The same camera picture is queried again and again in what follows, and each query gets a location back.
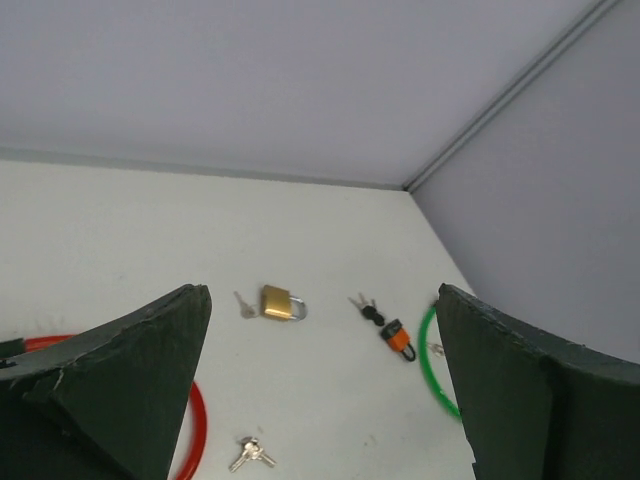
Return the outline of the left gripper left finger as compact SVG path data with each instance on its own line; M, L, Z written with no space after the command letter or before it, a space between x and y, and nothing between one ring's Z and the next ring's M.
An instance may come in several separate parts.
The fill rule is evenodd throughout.
M39 351L2 342L2 478L167 478L210 316L187 284Z

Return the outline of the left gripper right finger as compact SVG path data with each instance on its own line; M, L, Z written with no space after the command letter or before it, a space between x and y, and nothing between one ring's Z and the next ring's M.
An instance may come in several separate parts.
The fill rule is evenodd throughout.
M478 479L636 479L639 366L443 284L436 314Z

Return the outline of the red cable lock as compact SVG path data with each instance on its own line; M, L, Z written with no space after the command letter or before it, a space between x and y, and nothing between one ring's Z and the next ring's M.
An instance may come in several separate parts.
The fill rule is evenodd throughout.
M23 340L26 352L35 352L68 340L71 335L50 335L41 337L26 338ZM174 475L177 480L190 480L194 477L204 455L207 433L208 418L206 406L201 390L196 382L192 383L188 411L190 413L192 427L189 437L188 450L178 472Z

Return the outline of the green lock keys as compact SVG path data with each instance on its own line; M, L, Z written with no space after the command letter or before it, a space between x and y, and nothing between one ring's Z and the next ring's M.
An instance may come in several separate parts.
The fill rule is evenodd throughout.
M436 355L438 357L444 357L445 356L444 348L443 348L442 345L437 344L437 343L428 342L427 343L427 347L434 355Z

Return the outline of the green cable lock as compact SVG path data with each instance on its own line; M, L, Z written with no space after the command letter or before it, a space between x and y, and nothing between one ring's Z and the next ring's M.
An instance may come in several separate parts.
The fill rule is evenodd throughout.
M434 372L431 360L429 357L429 349L427 343L428 334L431 324L436 319L436 301L432 302L424 313L417 335L418 341L418 361L420 369L423 375L423 379L426 382L427 388L432 394L433 398L439 404L439 406L454 420L462 422L460 410L455 402L447 395L437 376Z

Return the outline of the red lock keys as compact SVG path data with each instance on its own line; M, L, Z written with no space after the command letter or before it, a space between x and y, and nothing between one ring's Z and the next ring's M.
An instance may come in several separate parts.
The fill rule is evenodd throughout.
M256 437L245 437L239 442L241 453L229 466L229 472L237 472L243 465L251 461L259 461L270 468L274 468L277 462L266 452L261 442Z

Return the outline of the orange black padlock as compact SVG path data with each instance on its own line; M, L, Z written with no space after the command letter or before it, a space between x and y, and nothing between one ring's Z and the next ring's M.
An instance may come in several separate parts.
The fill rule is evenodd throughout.
M405 361L414 362L416 351L411 344L411 338L399 319L395 319L380 330L381 338L389 348L399 354Z

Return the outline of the black head key bunch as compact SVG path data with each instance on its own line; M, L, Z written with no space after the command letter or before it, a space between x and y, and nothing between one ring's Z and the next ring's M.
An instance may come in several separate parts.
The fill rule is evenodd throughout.
M357 299L349 297L349 301L356 307L364 319L371 321L377 327L383 327L386 324L386 319L378 310L374 299L368 300L360 293Z

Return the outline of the large brass padlock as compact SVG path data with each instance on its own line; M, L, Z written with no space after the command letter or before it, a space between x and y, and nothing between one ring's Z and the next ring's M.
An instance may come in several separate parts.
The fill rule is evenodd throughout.
M304 300L288 290L264 285L261 290L261 315L278 321L302 321L307 318L308 308Z

